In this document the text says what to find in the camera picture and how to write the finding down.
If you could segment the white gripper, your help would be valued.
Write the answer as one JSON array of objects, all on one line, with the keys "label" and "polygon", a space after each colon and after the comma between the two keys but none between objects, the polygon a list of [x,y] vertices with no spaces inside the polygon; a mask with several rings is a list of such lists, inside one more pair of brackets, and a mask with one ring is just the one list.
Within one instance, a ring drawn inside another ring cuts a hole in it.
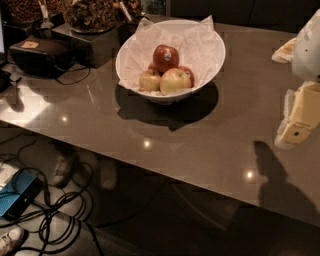
[{"label": "white gripper", "polygon": [[320,124],[320,83],[317,83],[320,81],[320,9],[296,39],[278,48],[271,59],[277,63],[291,62],[293,74],[305,80],[296,91],[287,91],[284,118],[274,141],[278,148],[290,149],[303,143]]}]

